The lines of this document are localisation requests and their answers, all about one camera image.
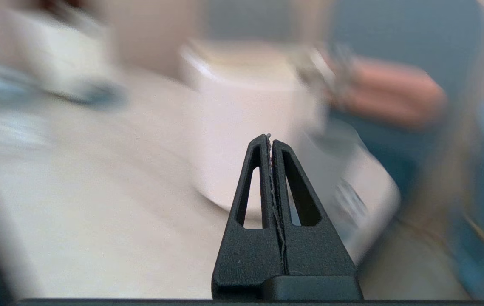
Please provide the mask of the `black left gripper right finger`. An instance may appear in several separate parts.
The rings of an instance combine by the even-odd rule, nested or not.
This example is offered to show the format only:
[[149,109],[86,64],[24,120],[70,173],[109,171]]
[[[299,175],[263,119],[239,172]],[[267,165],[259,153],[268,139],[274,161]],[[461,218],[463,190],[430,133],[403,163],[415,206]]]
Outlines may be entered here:
[[271,278],[271,298],[361,299],[356,267],[294,150],[274,141],[272,165],[283,273]]

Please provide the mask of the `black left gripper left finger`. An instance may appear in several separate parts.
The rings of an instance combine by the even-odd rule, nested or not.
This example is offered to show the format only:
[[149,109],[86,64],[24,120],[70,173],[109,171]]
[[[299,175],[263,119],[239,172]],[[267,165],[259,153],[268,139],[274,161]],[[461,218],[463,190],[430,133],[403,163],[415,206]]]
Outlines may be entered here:
[[[261,299],[268,279],[284,273],[284,239],[272,181],[271,143],[249,142],[212,273],[212,298]],[[259,171],[261,229],[244,227],[253,171]]]

